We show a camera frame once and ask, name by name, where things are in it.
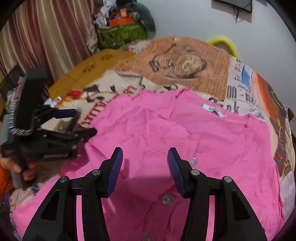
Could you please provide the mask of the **orange left sleeve forearm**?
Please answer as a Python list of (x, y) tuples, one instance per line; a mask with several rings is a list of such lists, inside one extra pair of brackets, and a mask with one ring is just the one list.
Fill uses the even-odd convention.
[(14, 189), (11, 173), (4, 168), (0, 168), (0, 199), (3, 200), (10, 191)]

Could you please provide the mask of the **left hand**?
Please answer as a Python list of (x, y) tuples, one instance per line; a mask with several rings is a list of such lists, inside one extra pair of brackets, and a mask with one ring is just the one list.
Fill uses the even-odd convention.
[(17, 174), (22, 173), (25, 181), (33, 180), (37, 174), (37, 167), (40, 164), (38, 161), (30, 161), (28, 164), (28, 169), (23, 171), (19, 164), (17, 164), (12, 158), (4, 158), (1, 155), (1, 183), (7, 181), (4, 170), (13, 171)]

